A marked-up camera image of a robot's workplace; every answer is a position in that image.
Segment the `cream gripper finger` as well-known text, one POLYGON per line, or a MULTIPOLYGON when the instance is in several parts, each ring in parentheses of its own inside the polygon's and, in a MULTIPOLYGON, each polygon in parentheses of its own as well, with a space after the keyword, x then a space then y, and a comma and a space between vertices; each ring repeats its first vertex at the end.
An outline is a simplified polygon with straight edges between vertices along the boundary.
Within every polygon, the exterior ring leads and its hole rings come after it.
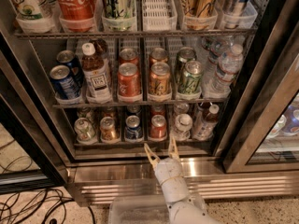
POLYGON ((168 146, 168 156, 171 159, 179 160, 177 142, 173 136, 170 136, 170 141, 168 146))
POLYGON ((156 169, 158 163, 160 162, 160 158, 150 149, 147 143, 144 144, 144 150, 147 154, 148 160, 153 169, 156 169))

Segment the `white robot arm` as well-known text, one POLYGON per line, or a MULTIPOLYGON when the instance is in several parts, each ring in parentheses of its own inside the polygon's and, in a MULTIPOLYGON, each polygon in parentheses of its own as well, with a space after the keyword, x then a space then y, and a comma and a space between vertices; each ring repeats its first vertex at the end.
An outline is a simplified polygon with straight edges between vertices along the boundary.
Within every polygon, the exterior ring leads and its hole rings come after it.
POLYGON ((170 137, 165 159, 160 159, 147 143, 144 149, 162 188, 170 224, 221 224, 207 213, 204 199, 190 193, 174 137, 170 137))

